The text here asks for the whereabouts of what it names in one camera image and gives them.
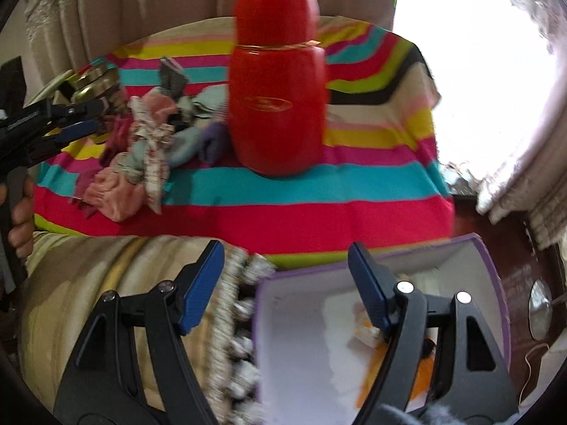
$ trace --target thermos lid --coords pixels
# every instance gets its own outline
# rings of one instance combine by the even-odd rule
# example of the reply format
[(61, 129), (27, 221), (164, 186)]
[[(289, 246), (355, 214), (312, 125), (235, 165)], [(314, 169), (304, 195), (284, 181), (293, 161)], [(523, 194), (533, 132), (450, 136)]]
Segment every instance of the thermos lid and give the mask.
[(295, 45), (317, 37), (317, 0), (236, 0), (239, 45)]

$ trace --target hand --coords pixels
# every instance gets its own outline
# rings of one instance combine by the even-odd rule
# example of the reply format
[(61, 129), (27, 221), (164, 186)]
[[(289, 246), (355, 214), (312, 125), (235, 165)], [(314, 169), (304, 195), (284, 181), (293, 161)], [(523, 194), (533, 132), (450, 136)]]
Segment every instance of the hand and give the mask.
[[(12, 210), (13, 228), (8, 241), (16, 249), (19, 258), (25, 259), (33, 250), (33, 190), (35, 184), (31, 177), (24, 182), (24, 196)], [(6, 186), (0, 185), (0, 204), (6, 200)]]

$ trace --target black stripe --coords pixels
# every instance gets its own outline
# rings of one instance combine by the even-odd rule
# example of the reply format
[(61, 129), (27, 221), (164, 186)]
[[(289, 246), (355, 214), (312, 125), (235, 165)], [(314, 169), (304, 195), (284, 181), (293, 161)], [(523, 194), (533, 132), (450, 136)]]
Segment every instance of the black stripe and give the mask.
[(425, 59), (421, 55), (421, 51), (417, 46), (414, 45), (410, 49), (408, 55), (402, 61), (402, 64), (400, 65), (398, 72), (396, 72), (394, 78), (392, 78), (392, 81), (389, 82), (389, 84), (384, 89), (381, 89), (379, 91), (354, 94), (344, 93), (331, 89), (331, 101), (329, 103), (332, 105), (380, 105), (382, 103), (386, 103), (392, 97), (392, 94), (399, 86), (410, 67), (417, 62), (425, 65), (427, 75), (429, 76), (429, 78), (433, 78), (431, 72), (429, 71), (429, 67), (425, 63)]

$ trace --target bedspread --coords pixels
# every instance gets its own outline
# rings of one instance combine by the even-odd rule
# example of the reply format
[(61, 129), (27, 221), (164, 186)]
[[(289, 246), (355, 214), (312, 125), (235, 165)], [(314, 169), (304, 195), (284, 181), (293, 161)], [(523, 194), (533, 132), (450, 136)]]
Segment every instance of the bedspread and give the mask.
[[(159, 83), (161, 56), (175, 58), (185, 93), (226, 82), (232, 18), (195, 22), (123, 46), (106, 56), (130, 96)], [(43, 163), (36, 193), (42, 230), (98, 236), (208, 236), (270, 256), (287, 268), (341, 260), (353, 241), (375, 250), (451, 235), (453, 203), (439, 174), (431, 110), (439, 95), (419, 49), (367, 22), (322, 17), (330, 104), (321, 164), (268, 179), (231, 155), (214, 168), (174, 169), (162, 214), (143, 208), (121, 224), (85, 219), (69, 203), (78, 174), (104, 149), (75, 142)]]

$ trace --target finger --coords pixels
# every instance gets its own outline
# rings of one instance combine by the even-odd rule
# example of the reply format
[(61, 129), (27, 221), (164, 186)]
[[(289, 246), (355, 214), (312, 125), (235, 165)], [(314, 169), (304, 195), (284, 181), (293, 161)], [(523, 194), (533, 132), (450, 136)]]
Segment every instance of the finger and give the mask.
[(20, 225), (33, 218), (33, 198), (22, 198), (12, 210), (12, 224)]
[(33, 193), (35, 192), (35, 183), (33, 179), (28, 176), (24, 181), (24, 196), (28, 198), (33, 198)]
[(33, 236), (34, 229), (35, 225), (33, 225), (33, 222), (27, 222), (25, 224), (18, 225), (17, 227), (14, 227), (12, 228), (12, 230), (10, 230), (8, 234), (8, 241), (16, 249), (21, 248)]
[(33, 239), (30, 239), (26, 244), (16, 249), (16, 255), (20, 259), (29, 257), (33, 252)]

